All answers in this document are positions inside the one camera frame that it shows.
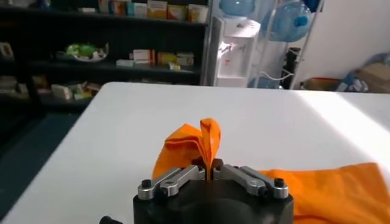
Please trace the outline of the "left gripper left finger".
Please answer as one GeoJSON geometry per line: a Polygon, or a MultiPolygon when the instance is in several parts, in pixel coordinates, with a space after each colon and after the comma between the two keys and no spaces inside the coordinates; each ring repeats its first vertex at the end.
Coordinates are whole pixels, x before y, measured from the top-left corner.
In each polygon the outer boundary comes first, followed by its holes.
{"type": "Polygon", "coordinates": [[[173,167],[155,179],[144,179],[137,189],[139,200],[203,200],[206,165],[199,159],[186,167],[173,167]]]}

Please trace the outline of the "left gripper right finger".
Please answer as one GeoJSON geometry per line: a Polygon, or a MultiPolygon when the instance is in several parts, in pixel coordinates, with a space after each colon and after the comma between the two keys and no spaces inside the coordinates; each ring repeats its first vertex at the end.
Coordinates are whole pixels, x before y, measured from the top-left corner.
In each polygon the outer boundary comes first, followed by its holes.
{"type": "Polygon", "coordinates": [[[271,178],[248,166],[233,166],[215,159],[211,172],[211,188],[217,195],[259,200],[285,200],[289,197],[289,187],[284,179],[271,178]]]}

